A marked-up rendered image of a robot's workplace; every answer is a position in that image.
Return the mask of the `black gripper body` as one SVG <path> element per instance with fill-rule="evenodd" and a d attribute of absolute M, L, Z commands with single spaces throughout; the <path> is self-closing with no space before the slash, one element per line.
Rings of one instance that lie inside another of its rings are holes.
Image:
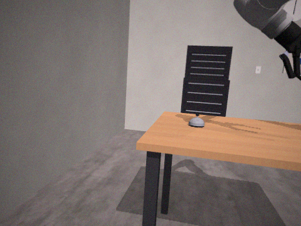
<path fill-rule="evenodd" d="M 291 24 L 277 37 L 274 38 L 289 53 L 296 53 L 295 46 L 300 44 L 301 53 L 301 27 L 293 21 Z M 299 36 L 300 35 L 300 36 Z M 296 40 L 295 40 L 296 39 Z"/>

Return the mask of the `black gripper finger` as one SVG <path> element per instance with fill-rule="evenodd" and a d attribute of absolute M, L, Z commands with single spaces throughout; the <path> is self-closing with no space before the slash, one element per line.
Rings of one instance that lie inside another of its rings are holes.
<path fill-rule="evenodd" d="M 287 75 L 289 79 L 293 79 L 294 77 L 297 77 L 301 80 L 301 74 L 300 74 L 300 44 L 297 44 L 295 46 L 296 54 L 292 53 L 293 57 L 293 64 L 294 64 L 294 71 L 292 69 L 292 66 L 290 64 L 289 58 L 288 58 L 288 51 L 285 51 L 283 54 L 279 55 L 281 60 L 283 60 L 285 70 L 287 72 Z"/>

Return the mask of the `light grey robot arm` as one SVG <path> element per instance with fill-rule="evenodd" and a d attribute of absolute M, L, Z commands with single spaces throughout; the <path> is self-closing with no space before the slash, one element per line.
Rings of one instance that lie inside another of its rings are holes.
<path fill-rule="evenodd" d="M 293 17 L 281 8 L 289 0 L 234 0 L 234 7 L 251 26 L 268 38 L 282 33 L 293 21 Z"/>

